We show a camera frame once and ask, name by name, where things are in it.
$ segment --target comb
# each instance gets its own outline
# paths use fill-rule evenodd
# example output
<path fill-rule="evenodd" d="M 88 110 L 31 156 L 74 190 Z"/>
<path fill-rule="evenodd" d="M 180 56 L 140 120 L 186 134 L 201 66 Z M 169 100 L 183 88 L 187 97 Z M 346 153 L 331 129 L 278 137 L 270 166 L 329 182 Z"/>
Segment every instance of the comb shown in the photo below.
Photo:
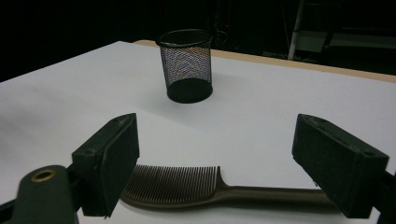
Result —
<path fill-rule="evenodd" d="M 219 166 L 136 165 L 120 198 L 148 210 L 228 206 L 339 213 L 321 189 L 230 187 L 222 180 Z"/>

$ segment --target black mesh cup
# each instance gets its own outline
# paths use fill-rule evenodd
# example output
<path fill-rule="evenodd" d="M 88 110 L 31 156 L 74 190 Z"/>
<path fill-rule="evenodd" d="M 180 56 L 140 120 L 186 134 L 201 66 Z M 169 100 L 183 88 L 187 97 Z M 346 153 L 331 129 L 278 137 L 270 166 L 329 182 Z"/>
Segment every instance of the black mesh cup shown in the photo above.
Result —
<path fill-rule="evenodd" d="M 211 40 L 211 34 L 202 30 L 179 30 L 161 35 L 156 41 L 169 99 L 190 104 L 212 94 Z"/>

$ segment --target comb teeth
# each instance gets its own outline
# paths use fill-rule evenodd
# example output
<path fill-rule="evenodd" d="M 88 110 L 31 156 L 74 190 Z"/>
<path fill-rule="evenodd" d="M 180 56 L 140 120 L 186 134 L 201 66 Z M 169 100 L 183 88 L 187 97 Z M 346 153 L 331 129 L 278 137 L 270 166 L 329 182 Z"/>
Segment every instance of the comb teeth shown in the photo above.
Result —
<path fill-rule="evenodd" d="M 216 167 L 136 165 L 124 193 L 152 203 L 185 203 L 213 195 Z"/>

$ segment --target table surface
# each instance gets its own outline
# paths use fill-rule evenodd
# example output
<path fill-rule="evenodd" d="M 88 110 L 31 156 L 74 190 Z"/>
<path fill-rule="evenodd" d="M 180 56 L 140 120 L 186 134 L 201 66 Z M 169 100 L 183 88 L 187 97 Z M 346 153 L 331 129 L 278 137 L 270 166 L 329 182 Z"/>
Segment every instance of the table surface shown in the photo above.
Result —
<path fill-rule="evenodd" d="M 213 94 L 191 105 L 166 96 L 160 50 L 116 42 L 0 83 L 0 203 L 36 168 L 71 153 L 110 119 L 136 113 L 139 164 L 221 166 L 229 185 L 315 189 L 293 160 L 298 114 L 340 126 L 390 156 L 396 170 L 396 78 L 212 50 Z M 80 223 L 376 223 L 284 211 L 151 212 L 119 203 Z"/>

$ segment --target table edge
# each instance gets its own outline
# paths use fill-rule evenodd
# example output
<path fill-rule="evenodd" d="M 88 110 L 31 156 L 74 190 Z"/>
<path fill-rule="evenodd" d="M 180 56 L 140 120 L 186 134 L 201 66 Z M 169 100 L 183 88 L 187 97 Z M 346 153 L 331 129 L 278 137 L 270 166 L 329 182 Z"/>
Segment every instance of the table edge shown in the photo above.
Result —
<path fill-rule="evenodd" d="M 137 40 L 133 43 L 138 44 L 138 45 L 158 48 L 158 46 L 152 40 L 143 39 L 143 40 Z M 245 62 L 251 62 L 251 63 L 266 63 L 266 64 L 272 64 L 272 65 L 316 70 L 316 71 L 320 71 L 320 72 L 329 72 L 329 73 L 335 73 L 335 74 L 352 76 L 352 77 L 363 77 L 363 78 L 370 78 L 370 79 L 379 80 L 379 81 L 396 83 L 396 76 L 393 76 L 393 75 L 364 72 L 364 71 L 338 68 L 338 67 L 330 67 L 330 66 L 312 64 L 312 63 L 300 63 L 300 62 L 295 62 L 295 61 L 267 58 L 267 57 L 263 57 L 263 56 L 235 53 L 235 52 L 223 51 L 223 50 L 218 50 L 218 49 L 212 49 L 211 54 L 212 54 L 212 56 L 215 56 L 215 57 L 233 59 L 233 60 L 239 60 L 239 61 L 245 61 Z"/>

